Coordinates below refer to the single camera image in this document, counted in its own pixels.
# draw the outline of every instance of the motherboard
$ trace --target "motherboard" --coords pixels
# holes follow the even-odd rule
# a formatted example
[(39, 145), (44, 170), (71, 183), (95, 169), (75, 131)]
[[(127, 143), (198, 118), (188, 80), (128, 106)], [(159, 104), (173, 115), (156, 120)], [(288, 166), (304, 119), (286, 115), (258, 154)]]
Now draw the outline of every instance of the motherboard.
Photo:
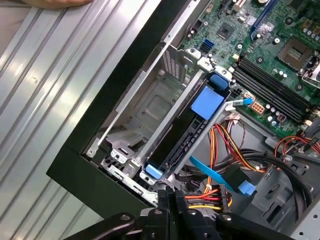
[(274, 135), (295, 135), (316, 116), (320, 77), (309, 76), (320, 66), (317, 0), (210, 1), (181, 42), (189, 48), (233, 74), (230, 98), (252, 98), (240, 110)]

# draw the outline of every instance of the ram slot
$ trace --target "ram slot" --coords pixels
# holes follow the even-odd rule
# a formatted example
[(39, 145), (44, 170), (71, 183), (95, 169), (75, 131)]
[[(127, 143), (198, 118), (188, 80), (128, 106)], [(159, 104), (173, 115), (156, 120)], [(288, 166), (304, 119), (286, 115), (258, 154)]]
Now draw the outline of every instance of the ram slot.
[(269, 90), (281, 96), (284, 101), (290, 102), (297, 108), (306, 110), (312, 107), (306, 99), (296, 94), (289, 87), (285, 86), (279, 80), (256, 66), (254, 63), (250, 62), (248, 59), (243, 59), (239, 68), (261, 84), (265, 85)]
[(261, 84), (256, 79), (250, 77), (248, 74), (237, 68), (233, 72), (233, 78), (239, 85), (249, 90), (252, 94), (261, 98), (265, 102), (274, 106), (281, 113), (286, 115), (289, 119), (296, 123), (302, 123), (306, 117), (306, 112), (303, 109), (296, 108), (289, 101), (282, 99), (276, 92), (270, 90), (265, 85)]

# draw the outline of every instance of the black frame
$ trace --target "black frame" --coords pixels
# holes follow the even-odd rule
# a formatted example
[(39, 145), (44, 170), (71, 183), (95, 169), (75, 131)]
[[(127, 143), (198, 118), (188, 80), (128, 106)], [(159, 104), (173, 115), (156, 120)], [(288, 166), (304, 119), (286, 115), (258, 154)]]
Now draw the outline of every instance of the black frame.
[(162, 0), (160, 2), (46, 173), (103, 218), (108, 218), (118, 212), (138, 216), (147, 205), (105, 175), (97, 168), (97, 165), (81, 156), (81, 153), (93, 139), (122, 93), (186, 2), (188, 0)]

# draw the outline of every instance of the corrugated metal surface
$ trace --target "corrugated metal surface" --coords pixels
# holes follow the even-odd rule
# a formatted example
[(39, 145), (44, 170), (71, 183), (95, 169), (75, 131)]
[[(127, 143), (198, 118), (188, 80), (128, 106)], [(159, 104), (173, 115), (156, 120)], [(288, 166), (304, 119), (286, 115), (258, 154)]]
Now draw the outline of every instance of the corrugated metal surface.
[(46, 176), (160, 0), (31, 9), (0, 58), (0, 239), (63, 239), (100, 217)]

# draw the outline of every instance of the ribbed metal sheet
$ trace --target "ribbed metal sheet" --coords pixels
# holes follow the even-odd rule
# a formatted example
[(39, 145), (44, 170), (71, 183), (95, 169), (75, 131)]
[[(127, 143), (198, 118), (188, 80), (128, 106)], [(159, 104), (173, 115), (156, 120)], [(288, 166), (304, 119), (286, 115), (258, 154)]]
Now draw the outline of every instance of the ribbed metal sheet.
[(0, 239), (63, 239), (100, 217), (46, 171), (160, 0), (31, 9), (0, 58)]

